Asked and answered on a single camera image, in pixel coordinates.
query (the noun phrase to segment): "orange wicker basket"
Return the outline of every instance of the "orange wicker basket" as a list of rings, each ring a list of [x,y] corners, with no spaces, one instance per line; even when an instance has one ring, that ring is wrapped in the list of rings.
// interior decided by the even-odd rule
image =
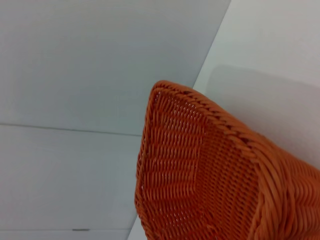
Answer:
[[[148,240],[320,239],[320,172],[195,90],[151,90],[134,203]]]

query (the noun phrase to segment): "white wall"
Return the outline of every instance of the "white wall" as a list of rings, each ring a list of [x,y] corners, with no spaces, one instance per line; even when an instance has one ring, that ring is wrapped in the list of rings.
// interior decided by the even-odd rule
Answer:
[[[194,89],[320,168],[320,2],[232,0]]]
[[[0,0],[0,239],[127,237],[150,89],[193,86],[228,5]]]

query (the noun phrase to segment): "wicker basket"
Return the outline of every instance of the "wicker basket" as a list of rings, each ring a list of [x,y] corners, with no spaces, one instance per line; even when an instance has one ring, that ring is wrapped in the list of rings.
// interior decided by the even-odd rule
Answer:
[[[320,239],[320,172],[168,81],[151,90],[134,197],[148,240]]]

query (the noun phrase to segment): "woven texture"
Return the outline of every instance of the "woven texture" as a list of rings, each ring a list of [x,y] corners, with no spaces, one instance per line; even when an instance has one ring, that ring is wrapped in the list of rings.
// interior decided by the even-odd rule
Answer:
[[[168,81],[149,97],[134,202],[148,240],[320,240],[320,172]]]

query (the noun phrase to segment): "white ceiling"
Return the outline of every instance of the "white ceiling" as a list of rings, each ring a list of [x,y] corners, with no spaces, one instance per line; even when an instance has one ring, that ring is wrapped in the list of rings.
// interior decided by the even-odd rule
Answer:
[[[193,86],[228,5],[0,0],[0,238],[128,235],[151,87]]]
[[[149,91],[193,86],[229,0],[1,0],[0,123],[141,135]]]

